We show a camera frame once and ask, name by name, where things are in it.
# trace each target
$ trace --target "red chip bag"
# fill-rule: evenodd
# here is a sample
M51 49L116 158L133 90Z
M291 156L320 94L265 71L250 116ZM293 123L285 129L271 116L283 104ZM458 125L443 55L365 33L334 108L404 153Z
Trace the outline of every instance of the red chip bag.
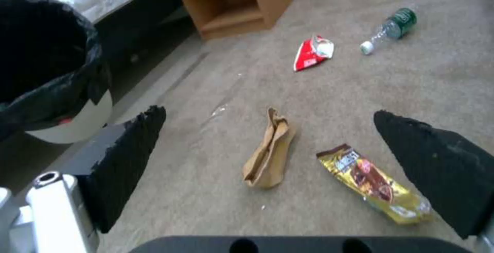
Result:
M321 36L313 35L309 40L305 40L298 48L295 62L293 63L293 71L300 71L305 68L317 65L331 59L335 45Z

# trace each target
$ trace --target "beige carpet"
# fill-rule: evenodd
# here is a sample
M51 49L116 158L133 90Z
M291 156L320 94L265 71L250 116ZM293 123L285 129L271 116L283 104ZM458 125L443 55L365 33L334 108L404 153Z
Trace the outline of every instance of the beige carpet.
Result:
M373 28L410 5L418 12L415 30L362 56L359 44ZM379 109L457 131L494 153L493 5L294 0L270 31L203 45L190 38L173 61L160 64L171 68L153 73L154 84L129 109L132 116L157 103L168 118L100 252L126 252L167 235L410 235L468 246L438 216L418 226L395 225L337 182L315 153L347 142L411 187L374 128ZM298 46L312 33L335 42L333 59L293 73ZM269 105L300 128L284 182L258 191L242 183L240 172L261 141Z

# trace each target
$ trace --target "wooden nightstand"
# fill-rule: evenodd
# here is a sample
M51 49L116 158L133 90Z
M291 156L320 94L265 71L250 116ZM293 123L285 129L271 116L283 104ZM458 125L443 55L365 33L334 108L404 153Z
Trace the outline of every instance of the wooden nightstand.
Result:
M203 39L273 27L291 0L182 0Z

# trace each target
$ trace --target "brown paper bag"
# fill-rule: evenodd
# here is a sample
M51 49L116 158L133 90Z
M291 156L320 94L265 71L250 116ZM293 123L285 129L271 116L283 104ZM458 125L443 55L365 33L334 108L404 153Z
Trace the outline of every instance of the brown paper bag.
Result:
M264 139L242 169L244 181L252 187L270 188L283 181L286 155L296 133L277 110L269 108L267 114Z

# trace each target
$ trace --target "water bottle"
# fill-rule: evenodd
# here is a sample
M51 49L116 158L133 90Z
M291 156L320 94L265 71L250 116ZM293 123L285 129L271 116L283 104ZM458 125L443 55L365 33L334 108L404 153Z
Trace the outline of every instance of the water bottle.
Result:
M415 12L409 8L401 8L388 17L384 24L379 26L377 34L369 41L360 45L363 54L371 54L377 46L387 40L398 40L405 35L417 23Z

